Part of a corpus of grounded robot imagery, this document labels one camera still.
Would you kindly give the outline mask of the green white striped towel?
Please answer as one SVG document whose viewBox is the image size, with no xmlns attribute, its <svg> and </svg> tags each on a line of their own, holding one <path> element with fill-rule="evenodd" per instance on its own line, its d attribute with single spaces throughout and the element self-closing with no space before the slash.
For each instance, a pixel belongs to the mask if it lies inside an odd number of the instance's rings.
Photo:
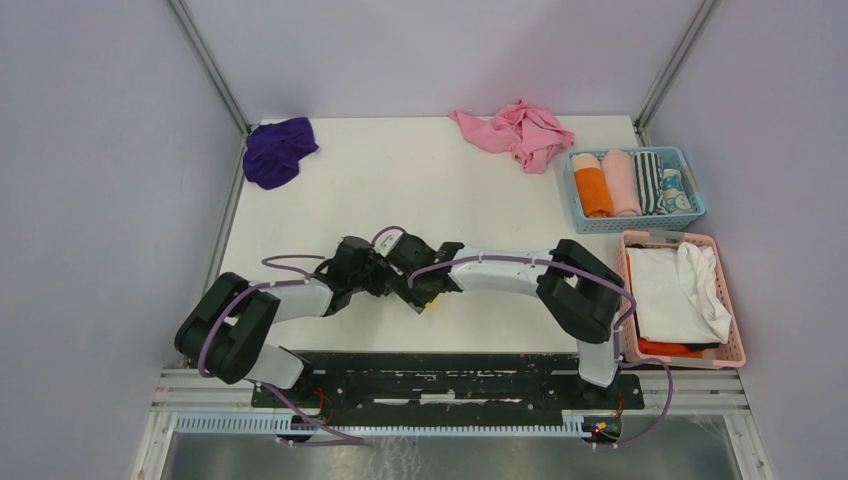
<svg viewBox="0 0 848 480">
<path fill-rule="evenodd" d="M 636 189 L 644 216 L 666 215 L 662 188 L 663 163 L 655 152 L 640 151 L 633 155 Z"/>
</svg>

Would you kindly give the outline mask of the teal patterned towel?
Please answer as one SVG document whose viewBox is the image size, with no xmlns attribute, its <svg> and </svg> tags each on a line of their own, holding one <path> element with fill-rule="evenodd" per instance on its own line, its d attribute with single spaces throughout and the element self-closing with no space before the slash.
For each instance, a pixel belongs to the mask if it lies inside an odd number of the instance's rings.
<svg viewBox="0 0 848 480">
<path fill-rule="evenodd" d="M 683 185 L 682 173 L 679 170 L 663 170 L 662 193 L 667 214 L 691 214 L 694 212 Z"/>
</svg>

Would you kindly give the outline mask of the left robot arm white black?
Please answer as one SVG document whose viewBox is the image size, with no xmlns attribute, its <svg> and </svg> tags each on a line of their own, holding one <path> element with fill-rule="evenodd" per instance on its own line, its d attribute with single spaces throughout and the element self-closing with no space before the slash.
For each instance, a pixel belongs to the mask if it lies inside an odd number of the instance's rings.
<svg viewBox="0 0 848 480">
<path fill-rule="evenodd" d="M 252 283 L 221 274 L 178 329 L 174 346 L 206 378 L 226 384 L 242 380 L 276 387 L 293 407 L 313 397 L 308 365 L 295 353 L 267 341 L 276 323 L 326 317 L 346 308 L 361 292 L 390 294 L 397 273 L 367 240 L 344 237 L 333 256 L 320 257 L 311 272 L 293 267 L 291 280 Z"/>
</svg>

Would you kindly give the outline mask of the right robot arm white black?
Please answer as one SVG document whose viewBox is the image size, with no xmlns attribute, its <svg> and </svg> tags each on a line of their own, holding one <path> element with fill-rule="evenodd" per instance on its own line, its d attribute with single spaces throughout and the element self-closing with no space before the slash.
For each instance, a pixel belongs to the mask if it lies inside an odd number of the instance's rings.
<svg viewBox="0 0 848 480">
<path fill-rule="evenodd" d="M 442 294 L 492 291 L 539 300 L 578 349 L 577 392 L 591 408 L 618 393 L 614 323 L 624 282 L 574 240 L 536 252 L 500 252 L 445 242 L 434 249 L 409 233 L 381 234 L 376 253 L 394 271 L 391 289 L 422 310 Z"/>
</svg>

